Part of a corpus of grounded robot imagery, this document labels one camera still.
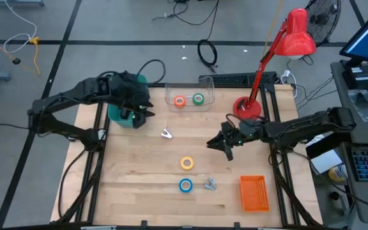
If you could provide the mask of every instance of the teal bin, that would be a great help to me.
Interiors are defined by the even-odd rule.
[[[139,82],[147,82],[146,78],[143,75],[139,75],[138,77]],[[128,119],[121,119],[120,118],[120,109],[119,107],[115,105],[109,105],[109,108],[107,110],[108,117],[116,122],[118,125],[120,125],[123,128],[133,128],[133,119],[134,119],[134,113],[131,112],[128,115]]]

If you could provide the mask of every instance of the white cable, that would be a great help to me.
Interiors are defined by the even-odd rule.
[[[297,82],[296,82],[296,78],[295,78],[295,76],[294,76],[294,75],[293,75],[289,70],[285,70],[285,71],[284,71],[284,74],[282,74],[282,76],[280,77],[280,82],[281,82],[282,84],[287,84],[287,81],[288,81],[288,77],[289,77],[289,75],[290,75],[290,76],[292,76],[294,84],[295,84],[295,85],[297,85]],[[294,95],[293,95],[293,98],[296,98],[297,96],[298,96],[298,90],[297,90],[297,89],[295,89],[295,93],[294,93]]]
[[[26,20],[26,19],[24,19],[23,17],[21,17],[21,16],[19,16],[17,13],[15,13],[13,10],[12,10],[12,8],[11,8],[11,6],[6,2],[6,0],[4,0],[4,2],[5,2],[5,4],[6,4],[6,6],[8,7],[8,9],[10,9],[10,11],[15,15],[15,16],[17,16],[18,18],[20,18],[20,19],[22,19],[22,20],[24,20],[25,22],[27,22],[27,23],[29,23],[29,24],[31,24],[32,26],[34,26],[35,27],[35,32],[32,34],[32,36],[30,36],[29,34],[27,34],[27,33],[21,33],[21,34],[17,34],[17,35],[15,35],[15,36],[13,36],[13,37],[11,37],[11,38],[9,38],[6,42],[4,42],[4,50],[5,50],[5,52],[7,52],[7,53],[9,53],[9,54],[13,54],[14,52],[18,52],[20,49],[22,49],[29,41],[30,41],[30,39],[32,39],[34,36],[35,36],[35,34],[36,34],[36,30],[38,30],[38,27],[34,24],[34,23],[32,23],[32,22],[30,22],[30,21],[28,21],[28,20]],[[27,36],[28,37],[28,40],[21,46],[21,47],[19,47],[19,48],[17,48],[16,50],[14,50],[14,51],[8,51],[8,50],[6,50],[6,44],[8,43],[8,42],[10,42],[12,39],[14,39],[14,38],[16,38],[16,37],[18,37],[18,36],[23,36],[23,35],[25,35],[25,36]]]

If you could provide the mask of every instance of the red lamp shade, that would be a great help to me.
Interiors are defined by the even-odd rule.
[[[292,10],[287,15],[286,35],[280,39],[275,49],[276,55],[302,56],[316,52],[313,38],[306,33],[307,11],[302,8]]]

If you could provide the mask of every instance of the red lamp arm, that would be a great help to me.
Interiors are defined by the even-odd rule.
[[[249,105],[251,102],[255,102],[256,100],[256,96],[258,94],[258,86],[259,86],[259,82],[261,81],[262,73],[265,70],[266,64],[268,64],[271,58],[275,55],[276,46],[278,46],[280,39],[284,36],[284,33],[286,32],[286,28],[287,28],[286,25],[287,25],[287,22],[286,20],[284,20],[269,51],[265,54],[264,57],[262,57],[259,63],[259,68],[258,68],[258,71],[256,72],[254,85],[252,87],[252,91],[250,92],[249,102],[247,102],[247,105]]]

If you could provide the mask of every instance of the orange mesh tray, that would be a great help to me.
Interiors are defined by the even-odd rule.
[[[269,211],[264,176],[241,176],[240,186],[244,211]]]

